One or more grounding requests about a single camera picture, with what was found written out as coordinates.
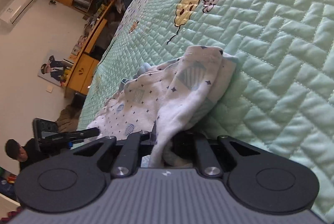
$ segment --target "white air conditioner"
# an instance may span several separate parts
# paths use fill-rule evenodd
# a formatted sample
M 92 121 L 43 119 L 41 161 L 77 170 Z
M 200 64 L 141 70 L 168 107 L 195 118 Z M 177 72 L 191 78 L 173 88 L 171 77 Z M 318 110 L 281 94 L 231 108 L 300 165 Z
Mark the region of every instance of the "white air conditioner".
M 31 7 L 35 0 L 14 0 L 0 16 L 0 21 L 9 27 L 14 26 Z

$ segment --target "metal screw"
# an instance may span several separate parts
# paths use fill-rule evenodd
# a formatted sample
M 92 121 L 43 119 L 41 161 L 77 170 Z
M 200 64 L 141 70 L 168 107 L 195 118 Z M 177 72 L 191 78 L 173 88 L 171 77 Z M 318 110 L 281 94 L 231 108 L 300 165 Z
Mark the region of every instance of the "metal screw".
M 129 170 L 126 167 L 117 167 L 114 170 L 114 174 L 117 176 L 124 176 L 129 173 Z
M 220 173 L 220 169 L 217 167 L 207 167 L 206 169 L 204 169 L 204 172 L 206 175 L 215 176 Z

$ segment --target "bed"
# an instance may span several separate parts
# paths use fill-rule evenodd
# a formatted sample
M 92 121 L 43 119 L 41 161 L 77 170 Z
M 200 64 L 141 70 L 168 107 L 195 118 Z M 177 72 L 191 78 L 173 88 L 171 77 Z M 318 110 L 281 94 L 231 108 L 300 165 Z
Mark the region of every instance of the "bed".
M 320 182 L 313 211 L 333 222 L 334 0 L 182 1 L 133 0 L 96 70 L 79 129 L 144 62 L 179 57 L 192 44 L 219 46 L 238 66 L 198 130 L 309 167 Z M 190 13 L 180 21 L 183 9 Z

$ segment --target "pink embroidered flower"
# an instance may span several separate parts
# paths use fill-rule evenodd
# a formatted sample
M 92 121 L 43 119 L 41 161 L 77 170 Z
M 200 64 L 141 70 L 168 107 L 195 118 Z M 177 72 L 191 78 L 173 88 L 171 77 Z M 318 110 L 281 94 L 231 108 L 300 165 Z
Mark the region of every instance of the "pink embroidered flower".
M 203 8 L 203 13 L 209 13 L 212 9 L 213 6 L 216 5 L 219 2 L 219 0 L 207 0 L 204 2 L 204 8 Z

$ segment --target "white cloth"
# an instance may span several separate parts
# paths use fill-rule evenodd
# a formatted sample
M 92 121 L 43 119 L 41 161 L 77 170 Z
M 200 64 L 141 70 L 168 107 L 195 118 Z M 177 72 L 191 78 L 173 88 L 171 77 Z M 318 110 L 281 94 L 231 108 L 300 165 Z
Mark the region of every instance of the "white cloth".
M 218 47 L 189 46 L 184 56 L 151 66 L 127 82 L 87 128 L 98 127 L 97 138 L 120 140 L 133 132 L 151 132 L 156 123 L 149 167 L 160 167 L 168 141 L 203 118 L 226 91 L 236 66 L 231 58 Z

